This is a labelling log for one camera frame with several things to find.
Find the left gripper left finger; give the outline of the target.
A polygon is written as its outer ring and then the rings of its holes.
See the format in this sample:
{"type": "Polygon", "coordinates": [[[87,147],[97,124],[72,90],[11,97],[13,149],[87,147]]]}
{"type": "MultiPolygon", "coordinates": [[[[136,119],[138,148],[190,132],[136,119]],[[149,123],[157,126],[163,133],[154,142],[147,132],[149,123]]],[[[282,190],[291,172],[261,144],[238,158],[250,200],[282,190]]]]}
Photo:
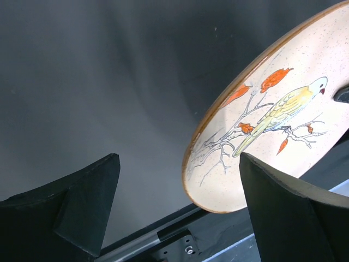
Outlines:
{"type": "Polygon", "coordinates": [[[119,156],[1,201],[1,261],[95,261],[118,185],[119,156]]]}

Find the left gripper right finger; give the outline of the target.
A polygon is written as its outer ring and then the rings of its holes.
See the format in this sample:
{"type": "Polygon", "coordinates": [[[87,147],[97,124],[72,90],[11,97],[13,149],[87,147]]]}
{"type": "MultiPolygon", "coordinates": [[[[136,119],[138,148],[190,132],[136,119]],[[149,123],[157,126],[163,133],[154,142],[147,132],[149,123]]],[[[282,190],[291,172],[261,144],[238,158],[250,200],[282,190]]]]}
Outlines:
{"type": "Polygon", "coordinates": [[[239,172],[262,261],[348,261],[348,197],[242,153],[239,172]]]}

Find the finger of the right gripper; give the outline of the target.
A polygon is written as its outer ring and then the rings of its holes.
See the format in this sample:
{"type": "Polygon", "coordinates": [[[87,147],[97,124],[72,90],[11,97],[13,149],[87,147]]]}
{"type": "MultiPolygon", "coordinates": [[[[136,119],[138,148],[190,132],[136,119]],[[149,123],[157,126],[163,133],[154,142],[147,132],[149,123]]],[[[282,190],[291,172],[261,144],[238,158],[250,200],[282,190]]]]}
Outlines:
{"type": "Polygon", "coordinates": [[[346,85],[336,91],[333,100],[339,103],[349,103],[349,85],[346,85]]]}

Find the bird plate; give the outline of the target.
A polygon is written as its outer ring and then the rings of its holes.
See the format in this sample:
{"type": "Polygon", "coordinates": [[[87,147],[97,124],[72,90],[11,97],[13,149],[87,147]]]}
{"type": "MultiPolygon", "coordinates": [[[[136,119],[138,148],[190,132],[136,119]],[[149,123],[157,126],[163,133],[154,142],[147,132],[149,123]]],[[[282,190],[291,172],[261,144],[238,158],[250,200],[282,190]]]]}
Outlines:
{"type": "Polygon", "coordinates": [[[275,41],[219,95],[185,152],[182,182],[198,207],[246,207],[242,153],[303,176],[348,130],[348,1],[275,41]]]}

